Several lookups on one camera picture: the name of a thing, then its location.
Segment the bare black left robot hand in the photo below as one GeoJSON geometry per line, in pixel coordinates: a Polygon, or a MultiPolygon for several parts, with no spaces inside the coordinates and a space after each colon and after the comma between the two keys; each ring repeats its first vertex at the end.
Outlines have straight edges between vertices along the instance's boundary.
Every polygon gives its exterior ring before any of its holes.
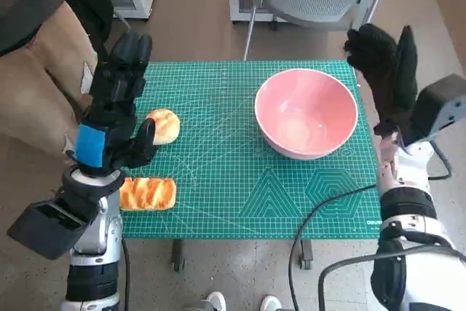
{"type": "Polygon", "coordinates": [[[135,129],[135,99],[143,94],[151,49],[149,35],[129,30],[98,63],[90,88],[92,103],[79,125],[73,155],[83,173],[107,176],[122,167],[147,165],[154,157],[155,121],[147,118],[135,129]]]}

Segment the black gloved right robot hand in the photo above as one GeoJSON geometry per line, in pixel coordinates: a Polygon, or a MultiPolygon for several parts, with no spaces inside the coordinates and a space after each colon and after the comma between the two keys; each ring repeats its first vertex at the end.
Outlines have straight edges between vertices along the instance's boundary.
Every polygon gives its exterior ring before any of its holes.
{"type": "Polygon", "coordinates": [[[411,26],[403,27],[399,40],[371,23],[350,29],[344,43],[347,62],[371,88],[379,123],[376,135],[386,135],[407,120],[418,93],[417,48],[411,26]]]}

